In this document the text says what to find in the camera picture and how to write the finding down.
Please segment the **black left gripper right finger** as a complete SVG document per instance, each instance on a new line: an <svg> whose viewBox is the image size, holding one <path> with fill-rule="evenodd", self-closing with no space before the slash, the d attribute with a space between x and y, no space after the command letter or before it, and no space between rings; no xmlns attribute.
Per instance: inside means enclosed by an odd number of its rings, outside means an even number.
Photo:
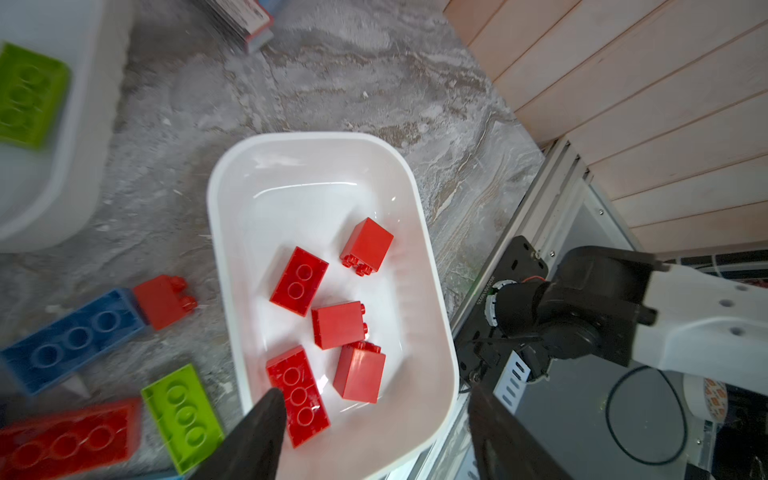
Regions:
<svg viewBox="0 0 768 480"><path fill-rule="evenodd" d="M480 479L572 479L488 388L472 387L468 417Z"/></svg>

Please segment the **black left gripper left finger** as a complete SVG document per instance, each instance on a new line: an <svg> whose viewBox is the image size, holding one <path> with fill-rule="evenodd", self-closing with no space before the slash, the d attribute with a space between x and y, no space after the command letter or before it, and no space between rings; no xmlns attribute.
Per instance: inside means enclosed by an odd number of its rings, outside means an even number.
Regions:
<svg viewBox="0 0 768 480"><path fill-rule="evenodd" d="M286 425L284 395L271 388L190 479L275 479Z"/></svg>

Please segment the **red lego brick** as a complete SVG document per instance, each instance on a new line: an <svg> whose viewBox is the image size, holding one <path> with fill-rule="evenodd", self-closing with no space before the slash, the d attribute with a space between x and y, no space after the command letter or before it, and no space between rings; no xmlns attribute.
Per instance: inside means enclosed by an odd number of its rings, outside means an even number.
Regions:
<svg viewBox="0 0 768 480"><path fill-rule="evenodd" d="M329 263L296 247L273 291L270 302L305 317L317 294Z"/></svg>
<svg viewBox="0 0 768 480"><path fill-rule="evenodd" d="M287 414L287 431L294 449L331 422L317 387L305 349L296 346L266 363L271 386L281 390Z"/></svg>
<svg viewBox="0 0 768 480"><path fill-rule="evenodd" d="M349 401L375 404L378 401L386 355L373 343L344 345L338 360L333 387Z"/></svg>
<svg viewBox="0 0 768 480"><path fill-rule="evenodd" d="M394 240L394 235L366 218L355 226L340 255L342 265L358 276L368 276L381 267Z"/></svg>
<svg viewBox="0 0 768 480"><path fill-rule="evenodd" d="M141 440L142 400L130 398L1 429L3 479L58 479L129 460Z"/></svg>

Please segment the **green lego brick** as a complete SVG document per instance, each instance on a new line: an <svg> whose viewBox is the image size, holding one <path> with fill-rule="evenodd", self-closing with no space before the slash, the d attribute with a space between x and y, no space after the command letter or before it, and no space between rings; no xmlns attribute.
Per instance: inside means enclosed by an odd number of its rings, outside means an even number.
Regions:
<svg viewBox="0 0 768 480"><path fill-rule="evenodd" d="M1 49L1 141L42 148L64 102L70 69L62 61L6 42Z"/></svg>
<svg viewBox="0 0 768 480"><path fill-rule="evenodd" d="M144 387L141 396L180 475L223 443L225 433L192 364Z"/></svg>

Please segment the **red lego brick bottom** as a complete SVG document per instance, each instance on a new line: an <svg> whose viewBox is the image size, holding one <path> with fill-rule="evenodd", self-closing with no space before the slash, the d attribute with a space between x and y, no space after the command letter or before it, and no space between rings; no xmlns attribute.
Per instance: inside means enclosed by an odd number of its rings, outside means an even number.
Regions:
<svg viewBox="0 0 768 480"><path fill-rule="evenodd" d="M333 387L349 401L375 404L378 401L386 355L373 343L344 345L338 360Z"/></svg>

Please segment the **blue lego brick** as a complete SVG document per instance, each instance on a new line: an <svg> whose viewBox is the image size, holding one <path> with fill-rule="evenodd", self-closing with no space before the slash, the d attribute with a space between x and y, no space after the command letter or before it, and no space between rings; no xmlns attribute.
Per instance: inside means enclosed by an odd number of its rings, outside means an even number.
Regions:
<svg viewBox="0 0 768 480"><path fill-rule="evenodd" d="M118 288L4 348L1 360L25 393L37 395L146 327L133 293Z"/></svg>

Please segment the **red lego brick top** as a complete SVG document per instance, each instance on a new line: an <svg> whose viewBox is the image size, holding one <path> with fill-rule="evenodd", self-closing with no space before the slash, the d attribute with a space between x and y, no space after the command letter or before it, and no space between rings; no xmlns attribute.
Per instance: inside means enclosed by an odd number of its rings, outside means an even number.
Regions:
<svg viewBox="0 0 768 480"><path fill-rule="evenodd" d="M342 265L358 276L368 276L381 267L394 240L394 235L366 218L355 226L340 255Z"/></svg>

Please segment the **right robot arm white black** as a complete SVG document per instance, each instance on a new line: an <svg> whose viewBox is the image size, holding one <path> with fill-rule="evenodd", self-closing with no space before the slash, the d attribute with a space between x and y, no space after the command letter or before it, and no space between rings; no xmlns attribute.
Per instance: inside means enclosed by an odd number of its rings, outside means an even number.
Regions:
<svg viewBox="0 0 768 480"><path fill-rule="evenodd" d="M654 255L583 246L549 280L501 281L485 316L546 360L638 362L767 392L767 291Z"/></svg>

